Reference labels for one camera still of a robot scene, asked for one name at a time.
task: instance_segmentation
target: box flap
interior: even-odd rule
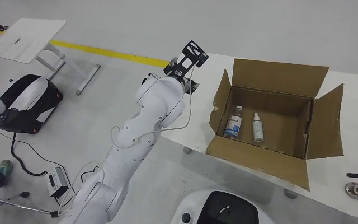
[[[233,86],[315,98],[329,67],[234,60]]]
[[[343,84],[314,101],[307,158],[343,156],[340,112]]]
[[[305,160],[220,136],[214,137],[206,153],[309,189]]]
[[[213,111],[210,114],[210,126],[216,133],[219,128],[220,120],[225,112],[226,101],[231,89],[228,71],[224,70],[219,88],[214,96]]]

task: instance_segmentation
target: gray floor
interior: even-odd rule
[[[193,39],[211,53],[329,65],[334,71],[358,73],[357,8],[357,1],[333,0],[2,0],[0,24],[11,25],[21,17],[66,19],[57,40],[169,60]],[[84,69],[95,63],[103,67],[77,97],[74,91],[81,79],[64,66],[53,81],[65,93],[65,100],[46,124],[46,132],[18,138],[30,142],[46,158],[61,162],[73,179],[87,162],[102,161],[110,147],[110,128],[122,124],[135,110],[130,96],[147,73],[161,70],[61,50]],[[26,73],[46,75],[47,71],[36,63],[0,59],[0,92],[9,78]],[[15,163],[11,183],[0,189],[0,197],[28,190],[31,197],[21,203],[57,209],[43,180],[26,175],[12,159],[10,144],[0,136],[1,159]],[[16,147],[32,170],[53,167],[26,146]],[[276,223],[358,223],[358,218],[308,198],[288,199],[281,187],[209,156],[185,155],[182,146],[165,138],[160,138],[134,175],[129,195],[112,223],[169,223],[180,201],[204,188],[239,193],[260,204]],[[1,206],[0,223],[58,223],[58,219]]]

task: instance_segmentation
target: yellow floor line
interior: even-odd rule
[[[93,48],[91,46],[85,46],[85,45],[81,45],[81,44],[73,44],[73,43],[68,43],[68,42],[64,42],[64,41],[60,41],[60,40],[52,40],[51,43],[53,45],[62,46],[64,48],[70,48],[70,49],[74,49],[74,50],[80,50],[83,52],[99,54],[99,55],[107,56],[110,58],[129,60],[131,62],[147,64],[149,66],[155,66],[155,67],[159,67],[159,68],[165,68],[165,66],[169,63],[166,60],[147,58],[147,57],[139,56],[139,55],[135,55],[135,54],[115,52],[113,50],[105,50],[105,49],[101,49],[101,48]]]

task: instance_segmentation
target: cable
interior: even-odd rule
[[[23,169],[27,174],[29,174],[29,175],[31,175],[31,176],[42,176],[42,175],[44,175],[44,174],[47,174],[47,171],[43,171],[43,172],[41,172],[41,173],[39,173],[39,174],[35,174],[35,173],[29,171],[29,170],[26,168],[26,166],[25,166],[25,164],[23,163],[22,159],[20,159],[18,156],[16,156],[16,155],[15,155],[15,152],[13,151],[13,147],[14,147],[14,144],[15,144],[15,140],[16,140],[16,132],[13,133],[13,138],[12,138],[12,143],[11,143],[10,152],[11,152],[11,155],[12,155],[15,159],[17,159],[17,161],[20,163],[22,169]]]
[[[103,184],[103,181],[105,180],[105,171],[104,171],[104,169],[103,169],[102,164],[100,164],[99,162],[89,162],[89,163],[87,163],[86,165],[82,166],[82,168],[79,170],[79,172],[77,173],[76,177],[75,177],[74,180],[73,180],[73,183],[71,184],[71,187],[72,187],[72,185],[76,182],[76,180],[77,180],[77,178],[78,178],[78,175],[81,173],[81,171],[82,171],[86,166],[88,166],[89,164],[98,164],[98,165],[99,165],[100,169],[101,169],[102,172],[103,172],[101,184],[100,184],[100,186],[97,188],[97,190],[92,194],[92,196],[90,197],[90,199],[84,204],[83,208],[81,209],[81,211],[79,212],[79,214],[77,215],[77,217],[74,219],[73,223],[76,223],[77,219],[79,218],[79,216],[81,215],[81,213],[83,212],[83,210],[86,208],[86,206],[87,206],[87,205],[89,204],[89,202],[92,200],[92,198],[97,194],[97,192],[99,191],[99,189],[101,188],[101,186],[102,186],[102,184]],[[67,191],[65,197],[62,199],[62,202],[61,202],[61,204],[60,204],[60,207],[58,208],[58,211],[57,211],[57,215],[58,215],[58,216],[64,215],[64,214],[60,214],[60,210],[61,210],[61,208],[62,208],[62,206],[63,206],[63,202],[66,200],[66,198],[67,198],[67,196],[68,196],[68,193],[69,193],[69,191]]]
[[[3,133],[0,133],[0,134],[1,134],[2,136],[4,136],[4,137],[10,139],[10,140],[14,140],[14,138],[10,138],[10,137],[4,135]],[[19,141],[19,140],[15,140],[15,142],[21,142],[21,143],[23,143],[23,144],[28,145],[41,159],[43,159],[43,160],[45,160],[45,161],[47,161],[47,162],[51,162],[52,164],[56,164],[56,165],[60,166],[60,167],[63,169],[63,171],[65,172],[65,175],[66,175],[68,184],[71,185],[71,181],[69,180],[67,171],[66,171],[66,169],[65,169],[65,167],[64,167],[63,165],[61,165],[61,164],[59,164],[59,163],[57,163],[57,162],[54,162],[54,161],[47,160],[47,159],[43,158],[43,157],[33,148],[33,146],[30,145],[30,144],[28,144],[27,142],[23,142],[23,141]]]
[[[91,173],[91,172],[96,172],[96,168],[99,168],[98,166],[95,166],[95,168],[93,168],[93,170],[91,170],[91,171],[88,171],[88,172],[83,172],[82,174],[81,174],[81,181],[83,182],[83,178],[82,178],[82,176],[84,175],[84,174],[89,174],[89,173]]]
[[[73,198],[73,196],[63,206],[66,206],[72,200],[72,198]]]
[[[118,148],[126,149],[126,148],[130,148],[130,147],[132,147],[133,145],[135,145],[137,142],[139,142],[139,139],[140,139],[142,136],[146,135],[146,134],[158,133],[158,132],[166,132],[166,131],[169,131],[169,130],[179,130],[179,129],[184,129],[184,128],[186,128],[186,127],[189,125],[190,118],[191,118],[191,77],[192,77],[192,74],[193,74],[193,72],[194,72],[194,68],[196,67],[196,64],[197,64],[197,62],[196,62],[195,65],[193,66],[193,68],[192,68],[192,70],[191,70],[191,73],[190,73],[190,84],[189,84],[190,112],[189,112],[188,122],[186,123],[185,126],[180,127],[180,128],[167,128],[167,129],[164,129],[164,130],[155,130],[155,131],[152,131],[152,132],[144,133],[144,134],[142,134],[141,136],[139,136],[139,137],[137,138],[137,139],[138,139],[137,141],[133,140],[134,143],[133,143],[131,146],[128,146],[128,147],[119,146],[119,145],[117,145],[116,142],[113,140],[113,137],[112,137],[113,129],[114,129],[114,128],[118,128],[119,131],[121,130],[118,126],[114,126],[114,127],[112,127],[112,129],[111,129],[111,139],[112,139],[112,143],[113,143],[116,147],[118,147]]]

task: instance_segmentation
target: white table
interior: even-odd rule
[[[19,19],[0,36],[0,57],[26,64],[36,59],[52,71],[52,74],[47,77],[49,80],[53,78],[64,63],[67,63],[77,74],[85,79],[76,91],[76,94],[80,95],[96,74],[100,65],[95,65],[91,72],[87,74],[50,43],[51,39],[65,23],[65,20]],[[50,65],[39,56],[42,50],[54,52],[61,59],[60,62],[55,66]]]
[[[224,69],[232,78],[235,57],[209,54],[209,59],[201,68],[195,68],[193,80],[200,83],[192,95],[192,115],[187,128],[162,132],[162,136],[200,153],[205,153],[215,133],[209,125],[213,109],[213,98],[219,87]],[[344,83],[341,106],[341,138],[345,156],[308,160],[307,169],[310,192],[285,180],[252,170],[244,166],[225,161],[232,166],[245,170],[277,185],[297,192],[308,198],[321,202],[351,216],[358,217],[358,200],[350,198],[345,192],[348,182],[357,179],[346,177],[348,172],[358,172],[358,75],[329,71],[317,97],[328,93],[339,84]],[[187,105],[183,114],[170,128],[184,126],[189,117],[189,97],[184,97]]]

